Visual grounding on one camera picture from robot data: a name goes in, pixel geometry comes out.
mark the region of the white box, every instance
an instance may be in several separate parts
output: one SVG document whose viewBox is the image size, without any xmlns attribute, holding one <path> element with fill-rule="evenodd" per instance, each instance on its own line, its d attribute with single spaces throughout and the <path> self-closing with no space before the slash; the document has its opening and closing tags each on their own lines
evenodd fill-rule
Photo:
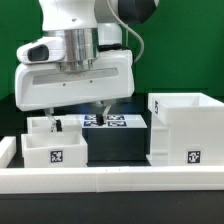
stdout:
<svg viewBox="0 0 224 224">
<path fill-rule="evenodd" d="M 87 143 L 78 132 L 21 137 L 25 168 L 86 167 Z"/>
<path fill-rule="evenodd" d="M 55 116 L 56 120 L 61 120 L 62 132 L 82 133 L 82 124 L 76 115 Z M 51 122 L 47 117 L 27 118 L 28 134 L 43 134 L 51 132 Z"/>
<path fill-rule="evenodd" d="M 149 94 L 152 165 L 224 165 L 224 104 L 201 93 Z"/>
</svg>

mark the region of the green backdrop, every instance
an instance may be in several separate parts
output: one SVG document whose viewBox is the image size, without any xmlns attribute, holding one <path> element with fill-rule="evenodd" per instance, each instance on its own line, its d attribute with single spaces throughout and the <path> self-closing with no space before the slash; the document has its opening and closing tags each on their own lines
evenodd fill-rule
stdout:
<svg viewBox="0 0 224 224">
<path fill-rule="evenodd" d="M 0 99 L 14 92 L 16 49 L 41 37 L 38 0 L 0 0 Z M 160 0 L 136 25 L 145 53 L 133 68 L 136 92 L 203 92 L 224 101 L 224 1 Z M 130 37 L 137 52 L 138 42 Z"/>
</svg>

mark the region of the cable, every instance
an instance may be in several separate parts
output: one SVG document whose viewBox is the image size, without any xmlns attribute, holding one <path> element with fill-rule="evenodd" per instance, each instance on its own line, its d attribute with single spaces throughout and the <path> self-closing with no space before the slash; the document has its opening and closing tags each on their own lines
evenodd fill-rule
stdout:
<svg viewBox="0 0 224 224">
<path fill-rule="evenodd" d="M 111 4 L 110 4 L 110 0 L 107 0 L 107 5 L 108 5 L 108 7 L 109 7 L 109 9 L 110 9 L 110 11 L 112 13 L 112 15 L 114 16 L 114 18 L 118 21 L 118 23 L 120 23 L 126 30 L 128 30 L 133 36 L 135 36 L 136 39 L 139 40 L 139 43 L 141 45 L 141 49 L 140 49 L 140 52 L 139 52 L 138 56 L 136 57 L 136 59 L 134 61 L 134 63 L 136 63 L 142 57 L 142 55 L 144 53 L 145 44 L 144 44 L 143 39 L 134 30 L 132 30 L 123 21 L 120 20 L 120 18 L 116 15 L 116 13 L 114 12 L 114 10 L 112 9 Z"/>
</svg>

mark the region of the white bin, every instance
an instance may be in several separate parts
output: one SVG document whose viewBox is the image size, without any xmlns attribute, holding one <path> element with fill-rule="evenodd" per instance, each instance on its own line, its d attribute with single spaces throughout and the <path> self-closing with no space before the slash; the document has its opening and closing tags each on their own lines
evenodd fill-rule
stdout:
<svg viewBox="0 0 224 224">
<path fill-rule="evenodd" d="M 224 165 L 224 104 L 201 93 L 149 94 L 151 165 Z"/>
<path fill-rule="evenodd" d="M 56 120 L 61 120 L 62 132 L 82 132 L 82 124 L 78 116 L 55 116 Z M 27 127 L 29 134 L 43 134 L 51 132 L 51 122 L 47 117 L 29 117 L 27 118 Z"/>
<path fill-rule="evenodd" d="M 78 132 L 22 135 L 25 168 L 86 167 L 87 143 Z"/>
</svg>

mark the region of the white platform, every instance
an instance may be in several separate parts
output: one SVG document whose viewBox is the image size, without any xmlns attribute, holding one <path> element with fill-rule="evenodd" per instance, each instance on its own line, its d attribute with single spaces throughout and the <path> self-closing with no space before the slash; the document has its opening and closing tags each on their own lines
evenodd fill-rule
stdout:
<svg viewBox="0 0 224 224">
<path fill-rule="evenodd" d="M 224 190 L 224 167 L 4 169 L 0 194 Z"/>
<path fill-rule="evenodd" d="M 6 168 L 16 154 L 16 138 L 5 137 L 0 142 L 0 168 Z"/>
</svg>

